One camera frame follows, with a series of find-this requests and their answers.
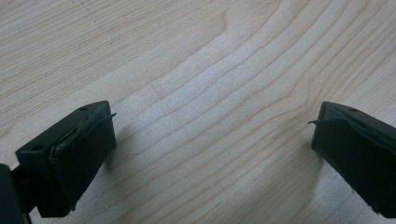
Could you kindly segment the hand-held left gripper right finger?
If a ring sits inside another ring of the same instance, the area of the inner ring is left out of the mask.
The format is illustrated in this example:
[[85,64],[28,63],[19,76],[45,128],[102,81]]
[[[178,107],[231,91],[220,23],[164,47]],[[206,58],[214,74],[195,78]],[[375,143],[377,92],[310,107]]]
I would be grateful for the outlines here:
[[356,108],[321,104],[311,147],[374,212],[396,218],[396,128]]

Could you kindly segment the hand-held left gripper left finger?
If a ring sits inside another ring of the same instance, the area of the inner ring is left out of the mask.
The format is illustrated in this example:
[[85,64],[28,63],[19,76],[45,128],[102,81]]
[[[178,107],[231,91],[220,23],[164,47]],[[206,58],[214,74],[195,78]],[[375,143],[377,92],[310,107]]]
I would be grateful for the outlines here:
[[21,208],[64,217],[116,146],[109,102],[84,105],[16,151]]

